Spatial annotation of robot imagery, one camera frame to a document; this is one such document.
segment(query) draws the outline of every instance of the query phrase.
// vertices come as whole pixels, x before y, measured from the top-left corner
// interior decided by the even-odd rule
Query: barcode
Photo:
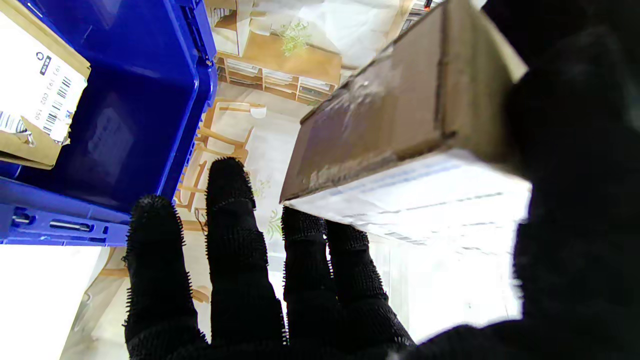
[[[53,129],[53,127],[56,125],[56,120],[58,119],[58,114],[56,114],[55,112],[51,111],[48,115],[47,118],[44,119],[44,125],[42,126],[42,129],[48,134],[51,135],[51,129]]]
[[[62,79],[62,84],[58,88],[58,96],[60,96],[63,99],[66,99],[67,93],[70,87],[71,87],[71,79],[65,76],[65,78]]]
[[[23,133],[27,130],[19,117],[11,116],[5,111],[0,111],[0,129],[9,133]]]
[[[53,100],[53,105],[51,105],[51,107],[60,111],[62,110],[62,102],[59,102],[58,100]]]

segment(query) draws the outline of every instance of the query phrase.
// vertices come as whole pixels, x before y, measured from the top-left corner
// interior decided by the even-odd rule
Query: brown cardboard box
[[[80,73],[82,77],[88,79],[91,71],[90,64],[17,0],[0,0],[0,12]],[[27,138],[0,131],[0,160],[51,169],[56,163],[62,145],[34,126],[28,119],[22,117],[22,121],[31,132],[31,136]]]
[[[414,243],[521,208],[502,102],[525,71],[468,0],[442,3],[302,119],[280,201]]]

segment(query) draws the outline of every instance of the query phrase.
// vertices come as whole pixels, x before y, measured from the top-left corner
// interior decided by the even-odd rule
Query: blue bin
[[[52,170],[0,164],[0,243],[125,245],[143,195],[173,198],[216,48],[204,0],[20,0],[91,63]]]

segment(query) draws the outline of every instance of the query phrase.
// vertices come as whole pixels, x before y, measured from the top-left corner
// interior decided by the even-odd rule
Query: green plant
[[[256,200],[261,200],[267,190],[271,188],[271,180],[254,179],[251,183],[253,185],[253,198]]]
[[[282,237],[282,223],[280,222],[281,216],[278,216],[277,210],[271,210],[271,216],[269,217],[269,226],[267,227],[267,237],[269,240],[274,236]]]
[[[290,22],[289,25],[282,25],[278,35],[282,38],[283,45],[282,50],[285,56],[290,56],[297,50],[307,47],[307,42],[311,36],[307,33],[309,24],[305,24],[302,21],[297,23]]]

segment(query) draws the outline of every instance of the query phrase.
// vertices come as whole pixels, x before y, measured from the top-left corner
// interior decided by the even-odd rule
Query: cardboard flap
[[[23,136],[0,131],[0,143],[3,151],[20,158],[53,166],[62,145],[53,141],[47,133],[22,117],[25,127],[31,132],[31,141],[24,141]]]

